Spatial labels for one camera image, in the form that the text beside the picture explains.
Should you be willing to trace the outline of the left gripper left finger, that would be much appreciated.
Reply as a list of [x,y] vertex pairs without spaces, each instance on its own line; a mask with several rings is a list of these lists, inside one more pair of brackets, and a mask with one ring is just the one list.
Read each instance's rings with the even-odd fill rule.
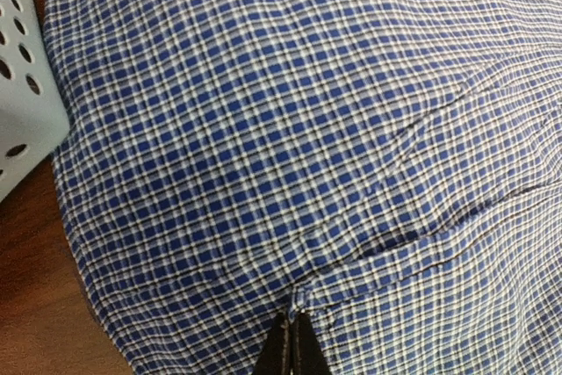
[[287,314],[276,314],[253,373],[255,375],[291,373],[291,324]]

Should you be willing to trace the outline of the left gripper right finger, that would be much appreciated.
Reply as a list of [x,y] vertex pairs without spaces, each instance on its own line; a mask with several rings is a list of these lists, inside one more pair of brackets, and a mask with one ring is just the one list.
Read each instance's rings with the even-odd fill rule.
[[299,313],[291,331],[292,373],[296,375],[328,375],[329,367],[312,322],[305,313]]

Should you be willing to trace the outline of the blue small-check shirt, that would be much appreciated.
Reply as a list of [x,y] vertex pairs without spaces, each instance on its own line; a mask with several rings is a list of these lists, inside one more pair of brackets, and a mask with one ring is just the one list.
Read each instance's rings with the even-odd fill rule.
[[46,0],[91,306],[137,374],[561,371],[561,0]]

